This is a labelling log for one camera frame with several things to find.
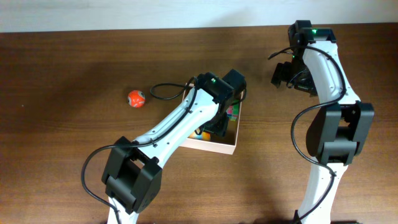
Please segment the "pastel puzzle cube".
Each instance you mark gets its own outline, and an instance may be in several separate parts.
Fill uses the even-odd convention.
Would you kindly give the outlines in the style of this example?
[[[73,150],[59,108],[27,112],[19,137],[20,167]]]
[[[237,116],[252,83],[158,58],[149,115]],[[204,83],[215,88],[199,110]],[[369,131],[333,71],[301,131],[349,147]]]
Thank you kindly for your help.
[[[239,116],[239,105],[231,105],[226,112],[230,121],[236,121]]]

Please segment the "blue orange duck toy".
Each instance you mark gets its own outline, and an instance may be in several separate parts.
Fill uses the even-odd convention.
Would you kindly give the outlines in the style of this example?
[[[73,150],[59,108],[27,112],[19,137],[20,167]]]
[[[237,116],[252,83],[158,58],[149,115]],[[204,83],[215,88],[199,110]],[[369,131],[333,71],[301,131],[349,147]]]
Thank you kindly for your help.
[[[201,141],[211,141],[211,134],[207,132],[201,132],[200,134],[197,134],[195,131],[189,135],[190,139],[196,139],[196,140],[201,140]]]

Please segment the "orange ball toy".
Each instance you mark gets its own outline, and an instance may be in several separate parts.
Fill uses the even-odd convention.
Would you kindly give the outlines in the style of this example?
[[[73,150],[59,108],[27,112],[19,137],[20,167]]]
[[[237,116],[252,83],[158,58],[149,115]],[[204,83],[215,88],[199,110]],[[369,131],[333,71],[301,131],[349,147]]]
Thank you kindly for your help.
[[[128,104],[133,108],[140,108],[145,105],[146,97],[140,90],[133,90],[127,96]]]

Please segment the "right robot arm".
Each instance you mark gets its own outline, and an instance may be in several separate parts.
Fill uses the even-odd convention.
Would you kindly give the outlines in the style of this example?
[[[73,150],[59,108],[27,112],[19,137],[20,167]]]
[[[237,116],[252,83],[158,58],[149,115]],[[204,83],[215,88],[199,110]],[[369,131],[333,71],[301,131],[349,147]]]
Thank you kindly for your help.
[[[317,110],[306,133],[307,153],[297,152],[311,163],[303,202],[293,223],[330,223],[338,184],[355,156],[363,149],[374,118],[370,103],[361,102],[344,73],[336,37],[330,28],[314,28],[310,21],[296,21],[288,28],[290,62],[278,63],[271,82],[285,83],[312,96],[319,104],[301,111],[292,121],[290,135],[301,116]]]

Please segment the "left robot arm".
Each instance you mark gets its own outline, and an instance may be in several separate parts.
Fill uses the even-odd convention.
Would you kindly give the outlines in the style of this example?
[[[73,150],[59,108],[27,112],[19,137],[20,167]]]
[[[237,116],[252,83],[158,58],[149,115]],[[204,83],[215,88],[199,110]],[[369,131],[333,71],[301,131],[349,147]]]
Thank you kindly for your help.
[[[142,136],[118,139],[102,175],[111,210],[108,223],[135,223],[159,193],[162,171],[174,151],[196,129],[224,136],[226,110],[246,87],[235,70],[219,78],[200,74],[188,95],[165,119]]]

